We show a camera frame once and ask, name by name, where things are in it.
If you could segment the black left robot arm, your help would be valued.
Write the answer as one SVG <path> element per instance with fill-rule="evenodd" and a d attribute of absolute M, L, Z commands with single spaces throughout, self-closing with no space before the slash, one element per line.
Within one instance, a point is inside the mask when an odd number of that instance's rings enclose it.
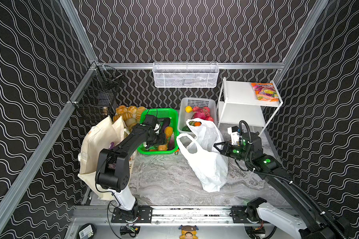
<path fill-rule="evenodd" d="M 122 142 L 112 149 L 100 151 L 95 185 L 101 186 L 104 193 L 111 193 L 121 210 L 129 212 L 137 207 L 136 198 L 128 187 L 129 160 L 132 154 L 144 142 L 147 147 L 166 144 L 164 129 L 170 122 L 170 118 L 145 115 L 143 122 L 134 126 L 132 132 Z"/>

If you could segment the cream floral tote bag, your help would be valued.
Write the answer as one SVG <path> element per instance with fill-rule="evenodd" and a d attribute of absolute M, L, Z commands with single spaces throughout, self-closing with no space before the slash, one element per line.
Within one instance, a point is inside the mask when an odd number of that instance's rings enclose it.
<path fill-rule="evenodd" d="M 115 197 L 96 183 L 97 171 L 104 165 L 110 150 L 110 143 L 114 142 L 115 146 L 117 146 L 129 133 L 130 131 L 122 118 L 113 122 L 110 117 L 106 117 L 93 126 L 83 140 L 81 151 L 78 155 L 80 162 L 78 177 L 85 182 L 100 200 L 111 201 Z"/>

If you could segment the green plastic basket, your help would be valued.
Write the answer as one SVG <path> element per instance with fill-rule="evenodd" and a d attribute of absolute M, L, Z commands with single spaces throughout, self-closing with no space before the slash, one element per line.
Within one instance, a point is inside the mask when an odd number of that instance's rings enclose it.
<path fill-rule="evenodd" d="M 146 115 L 153 115 L 158 119 L 160 127 L 156 130 L 156 133 L 159 136 L 163 136 L 165 142 L 162 144 L 147 144 L 144 142 L 139 146 L 138 152 L 144 155 L 155 155 L 173 154 L 178 151 L 179 147 L 176 138 L 179 135 L 177 129 L 179 115 L 177 111 L 170 108 L 148 109 L 142 112 L 139 123 L 143 123 Z"/>

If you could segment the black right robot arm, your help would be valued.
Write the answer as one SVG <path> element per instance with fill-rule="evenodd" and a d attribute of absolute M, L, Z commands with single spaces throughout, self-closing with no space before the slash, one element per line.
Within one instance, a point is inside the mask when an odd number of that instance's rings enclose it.
<path fill-rule="evenodd" d="M 273 156 L 263 152 L 262 141 L 257 132 L 251 132 L 245 121 L 232 128 L 233 141 L 214 144 L 223 156 L 233 158 L 236 163 L 244 162 L 245 171 L 252 172 L 276 189 L 297 212 L 297 216 L 272 206 L 263 198 L 249 201 L 241 211 L 233 209 L 234 220 L 245 219 L 251 223 L 270 223 L 274 226 L 268 238 L 277 229 L 295 239 L 346 239 L 349 222 L 335 217 L 321 207 L 311 195 L 298 186 L 282 164 Z"/>

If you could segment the white plastic grocery bag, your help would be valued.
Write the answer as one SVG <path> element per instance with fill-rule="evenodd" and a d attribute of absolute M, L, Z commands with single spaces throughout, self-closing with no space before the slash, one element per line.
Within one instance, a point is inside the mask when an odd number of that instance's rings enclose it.
<path fill-rule="evenodd" d="M 194 126 L 196 121 L 201 126 Z M 177 145 L 206 192 L 218 192 L 227 182 L 228 158 L 220 154 L 213 145 L 223 142 L 223 136 L 213 121 L 187 120 L 186 125 L 195 135 L 181 133 Z"/>

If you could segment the yellow mango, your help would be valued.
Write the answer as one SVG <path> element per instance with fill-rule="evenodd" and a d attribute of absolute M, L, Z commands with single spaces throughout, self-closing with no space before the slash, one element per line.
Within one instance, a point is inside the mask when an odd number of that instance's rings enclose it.
<path fill-rule="evenodd" d="M 171 126 L 168 126 L 165 128 L 164 133 L 166 135 L 166 139 L 170 138 L 173 134 L 173 128 Z"/>

